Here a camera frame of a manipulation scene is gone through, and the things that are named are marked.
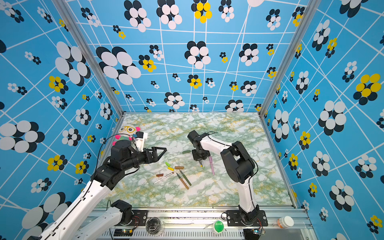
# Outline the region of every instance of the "white lid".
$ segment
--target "white lid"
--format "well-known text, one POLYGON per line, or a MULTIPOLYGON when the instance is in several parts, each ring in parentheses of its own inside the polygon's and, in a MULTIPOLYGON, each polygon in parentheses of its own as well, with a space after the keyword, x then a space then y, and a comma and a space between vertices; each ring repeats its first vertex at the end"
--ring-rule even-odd
POLYGON ((284 223, 285 223, 287 226, 291 227, 291 226, 293 226, 293 224, 294 224, 295 222, 293 221, 293 219, 292 219, 290 216, 285 216, 285 217, 284 217, 284 223))

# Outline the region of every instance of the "robotic arm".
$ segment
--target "robotic arm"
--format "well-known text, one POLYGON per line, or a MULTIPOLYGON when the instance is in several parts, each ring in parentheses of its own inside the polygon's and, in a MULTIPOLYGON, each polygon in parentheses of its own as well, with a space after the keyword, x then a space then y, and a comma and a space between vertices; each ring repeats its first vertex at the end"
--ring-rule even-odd
POLYGON ((257 220, 259 206, 255 201, 251 177, 255 163, 249 156, 243 144, 223 142, 209 136, 208 133, 199 135, 195 130, 188 134, 188 139, 195 149, 192 155, 195 161, 205 160, 210 152, 221 155, 229 177, 236 182, 239 193, 240 217, 244 225, 251 226, 257 220))
MULTIPOLYGON (((146 134, 143 132, 137 132, 138 139, 141 138, 139 142, 142 144, 147 136, 144 135, 146 134)), ((132 220, 132 206, 117 200, 102 216, 78 230, 95 206, 127 175, 126 170, 138 168, 141 164, 157 162, 166 151, 164 147, 140 148, 136 151, 129 140, 117 141, 111 148, 111 156, 96 169, 87 186, 68 209, 39 237, 29 237, 28 240, 92 240, 118 223, 129 224, 132 220)))

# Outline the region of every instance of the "green lid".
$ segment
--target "green lid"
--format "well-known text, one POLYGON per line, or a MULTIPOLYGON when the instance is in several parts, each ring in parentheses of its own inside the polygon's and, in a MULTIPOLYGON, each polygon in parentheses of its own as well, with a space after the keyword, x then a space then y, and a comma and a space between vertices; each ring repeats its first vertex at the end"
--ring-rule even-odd
POLYGON ((215 230, 216 230, 218 233, 222 232, 222 231, 224 230, 224 224, 223 224, 223 222, 220 221, 220 220, 217 220, 217 221, 215 222, 215 224, 214 224, 214 228, 215 228, 215 230))

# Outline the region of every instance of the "ventilation grille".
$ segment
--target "ventilation grille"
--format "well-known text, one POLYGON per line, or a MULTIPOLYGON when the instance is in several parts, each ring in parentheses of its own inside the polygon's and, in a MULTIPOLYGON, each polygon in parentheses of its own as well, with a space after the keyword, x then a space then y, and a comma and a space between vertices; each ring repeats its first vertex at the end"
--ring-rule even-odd
MULTIPOLYGON (((109 230, 105 231, 98 239, 110 239, 109 230)), ((114 239, 244 239, 243 230, 226 229, 220 234, 214 234, 209 229, 165 229, 158 236, 147 233, 145 229, 136 229, 131 237, 113 237, 114 239)))

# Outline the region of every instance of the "dark green marker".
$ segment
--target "dark green marker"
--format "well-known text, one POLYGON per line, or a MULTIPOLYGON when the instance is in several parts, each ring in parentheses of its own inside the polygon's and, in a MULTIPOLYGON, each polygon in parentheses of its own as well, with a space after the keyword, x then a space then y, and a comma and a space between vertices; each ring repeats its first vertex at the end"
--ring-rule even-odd
POLYGON ((180 170, 181 175, 185 178, 185 180, 188 182, 190 186, 192 186, 191 182, 188 180, 188 178, 184 175, 183 171, 180 170))

